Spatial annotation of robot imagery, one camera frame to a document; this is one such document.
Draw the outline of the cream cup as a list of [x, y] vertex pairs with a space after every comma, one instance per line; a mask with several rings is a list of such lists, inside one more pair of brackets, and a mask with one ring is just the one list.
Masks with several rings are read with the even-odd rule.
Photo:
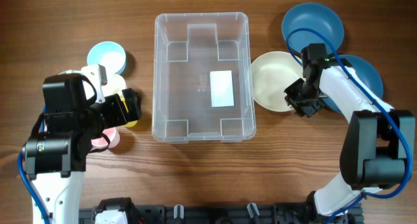
[[102, 86], [103, 95], [110, 96], [113, 94], [118, 94], [120, 97], [122, 97], [122, 90], [126, 89], [126, 82], [124, 78], [118, 74], [109, 74], [107, 79], [107, 84]]

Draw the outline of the cream bowl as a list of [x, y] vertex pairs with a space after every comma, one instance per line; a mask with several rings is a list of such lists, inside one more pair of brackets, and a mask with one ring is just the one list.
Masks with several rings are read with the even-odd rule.
[[274, 112], [292, 111], [284, 90], [302, 78], [302, 66], [284, 51], [262, 54], [251, 64], [253, 98], [263, 108]]

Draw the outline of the dark blue bowl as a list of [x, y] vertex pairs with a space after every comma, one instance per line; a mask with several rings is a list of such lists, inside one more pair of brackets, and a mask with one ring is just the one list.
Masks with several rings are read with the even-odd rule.
[[[345, 30], [339, 16], [330, 8], [318, 3], [302, 3], [291, 8], [283, 17], [281, 31], [284, 40], [288, 34], [299, 28], [317, 31], [338, 49], [343, 43]], [[312, 43], [324, 43], [317, 35], [299, 31], [289, 38], [290, 48], [300, 53], [301, 50]]]
[[366, 60], [355, 55], [339, 55], [352, 64], [356, 75], [378, 98], [383, 97], [384, 87], [378, 71]]

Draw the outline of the clear plastic storage container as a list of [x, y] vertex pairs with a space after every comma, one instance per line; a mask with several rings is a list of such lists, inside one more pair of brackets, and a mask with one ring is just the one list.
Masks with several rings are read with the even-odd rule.
[[[152, 136], [240, 142], [256, 133], [249, 21], [243, 12], [160, 14], [154, 25]], [[212, 107], [210, 73], [230, 70], [234, 106]]]

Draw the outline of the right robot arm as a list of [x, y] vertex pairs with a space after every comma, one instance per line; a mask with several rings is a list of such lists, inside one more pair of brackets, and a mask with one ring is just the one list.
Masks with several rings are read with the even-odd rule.
[[349, 123], [339, 173], [311, 197], [315, 215], [332, 220], [366, 197], [397, 195], [412, 174], [413, 114], [383, 102], [348, 60], [330, 58], [324, 44], [310, 44], [300, 54], [302, 77], [284, 90], [287, 104], [297, 115], [311, 117], [329, 97]]

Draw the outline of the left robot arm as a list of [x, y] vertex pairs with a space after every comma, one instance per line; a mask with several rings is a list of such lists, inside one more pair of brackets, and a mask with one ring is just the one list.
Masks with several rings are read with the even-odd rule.
[[45, 111], [18, 156], [21, 179], [31, 195], [33, 223], [77, 223], [87, 155], [104, 130], [141, 118], [141, 95], [132, 89], [97, 101], [87, 98], [82, 74], [47, 77]]

